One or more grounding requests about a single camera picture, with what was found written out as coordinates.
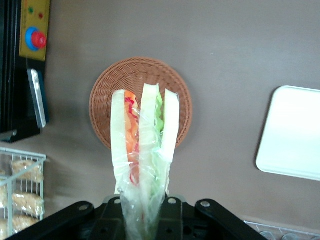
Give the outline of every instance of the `yellow control panel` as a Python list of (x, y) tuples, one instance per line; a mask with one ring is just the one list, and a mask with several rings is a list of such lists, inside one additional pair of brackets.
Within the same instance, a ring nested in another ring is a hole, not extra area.
[(46, 60), (50, 0), (22, 0), (19, 56)]

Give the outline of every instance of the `white tray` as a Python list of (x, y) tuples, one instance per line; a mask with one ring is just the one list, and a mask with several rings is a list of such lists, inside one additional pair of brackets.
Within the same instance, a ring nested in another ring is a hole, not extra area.
[(282, 86), (274, 92), (256, 165), (320, 181), (320, 90)]

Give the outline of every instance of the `emergency stop button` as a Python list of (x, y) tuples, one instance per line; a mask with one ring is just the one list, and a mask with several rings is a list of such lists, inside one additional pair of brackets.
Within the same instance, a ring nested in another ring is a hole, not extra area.
[(47, 38), (43, 32), (32, 26), (25, 33), (25, 43), (30, 50), (38, 51), (46, 47)]

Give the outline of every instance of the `packaged bread roll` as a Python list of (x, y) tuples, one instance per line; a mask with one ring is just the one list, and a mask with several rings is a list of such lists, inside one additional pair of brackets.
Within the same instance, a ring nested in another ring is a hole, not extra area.
[(38, 223), (39, 220), (31, 216), (15, 215), (12, 219), (13, 231), (17, 234), (26, 228)]
[(8, 237), (8, 221), (6, 219), (0, 220), (0, 240)]
[[(31, 165), (35, 164), (35, 161), (32, 160), (20, 160), (20, 161), (13, 161), (12, 162), (12, 172), (13, 174), (20, 173), (22, 170), (25, 170), (29, 168)], [(25, 174), (20, 176), (18, 179), (21, 180), (28, 180), (33, 181), (35, 183), (40, 183), (44, 180), (44, 174), (42, 166), (39, 164), (29, 171), (27, 171)]]
[[(6, 171), (0, 169), (0, 175), (6, 175)], [(8, 189), (7, 185), (0, 186), (0, 208), (6, 207), (8, 204)]]
[(12, 201), (16, 210), (26, 214), (39, 217), (45, 213), (44, 200), (34, 193), (16, 192), (12, 195)]

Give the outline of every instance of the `white wire rack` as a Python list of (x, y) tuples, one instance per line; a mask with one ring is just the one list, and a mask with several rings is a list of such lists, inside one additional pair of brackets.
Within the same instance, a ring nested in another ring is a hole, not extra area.
[[(7, 223), (7, 233), (3, 236), (9, 237), (15, 233), (13, 228), (14, 215), (30, 216), (39, 221), (43, 219), (44, 211), (37, 216), (31, 216), (25, 211), (15, 209), (12, 196), (16, 192), (22, 192), (34, 194), (41, 197), (42, 200), (44, 199), (43, 178), (35, 181), (25, 176), (26, 174), (32, 175), (36, 169), (41, 171), (43, 176), (46, 159), (47, 157), (44, 154), (0, 147), (0, 169), (2, 170), (0, 172), (0, 191), (2, 193), (2, 197), (0, 197), (0, 221)], [(20, 171), (13, 172), (13, 163), (17, 161), (27, 161), (29, 164)]]

